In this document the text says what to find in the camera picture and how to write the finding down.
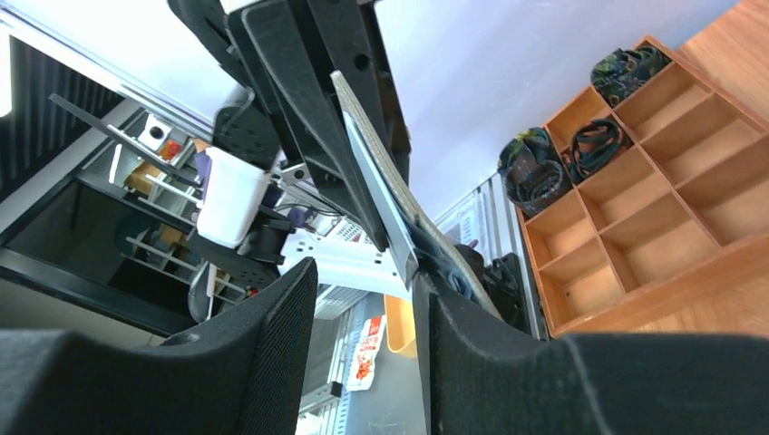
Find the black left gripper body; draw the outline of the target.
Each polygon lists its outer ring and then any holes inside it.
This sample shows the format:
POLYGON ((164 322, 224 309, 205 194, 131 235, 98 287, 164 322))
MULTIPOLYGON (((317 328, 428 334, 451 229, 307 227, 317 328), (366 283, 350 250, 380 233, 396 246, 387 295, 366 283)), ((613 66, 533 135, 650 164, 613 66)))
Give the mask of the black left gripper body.
POLYGON ((172 1, 170 9, 222 70, 249 91, 221 108, 215 147, 260 168, 303 162, 319 194, 378 248, 384 224, 347 137, 333 72, 346 78, 402 176, 411 143, 370 1, 172 1))

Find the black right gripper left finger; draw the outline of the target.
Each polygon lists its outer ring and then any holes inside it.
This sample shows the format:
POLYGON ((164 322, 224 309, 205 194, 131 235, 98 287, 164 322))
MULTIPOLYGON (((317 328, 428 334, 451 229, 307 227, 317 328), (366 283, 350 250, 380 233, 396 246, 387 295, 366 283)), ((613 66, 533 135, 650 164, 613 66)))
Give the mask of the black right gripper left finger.
POLYGON ((291 434, 318 271, 276 282, 156 346, 64 330, 1 333, 4 434, 291 434))

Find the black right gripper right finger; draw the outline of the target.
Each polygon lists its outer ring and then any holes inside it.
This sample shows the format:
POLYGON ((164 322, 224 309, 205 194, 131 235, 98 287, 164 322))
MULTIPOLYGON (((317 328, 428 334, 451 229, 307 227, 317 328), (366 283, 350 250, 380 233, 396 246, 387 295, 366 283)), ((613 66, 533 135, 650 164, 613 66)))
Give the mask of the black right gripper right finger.
POLYGON ((431 434, 765 434, 768 342, 574 333, 543 342, 420 274, 414 310, 431 434))

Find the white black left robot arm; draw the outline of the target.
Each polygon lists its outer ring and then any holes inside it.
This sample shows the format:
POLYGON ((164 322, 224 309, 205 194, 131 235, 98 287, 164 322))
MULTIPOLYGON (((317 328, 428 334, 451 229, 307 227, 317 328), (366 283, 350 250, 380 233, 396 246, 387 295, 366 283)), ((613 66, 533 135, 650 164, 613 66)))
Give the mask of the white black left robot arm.
POLYGON ((172 1, 171 11, 249 93, 219 110, 190 245, 263 288, 303 259, 318 282, 404 300, 416 268, 373 139, 406 176, 411 144, 370 1, 172 1), (262 204, 280 154, 368 244, 315 235, 262 204))

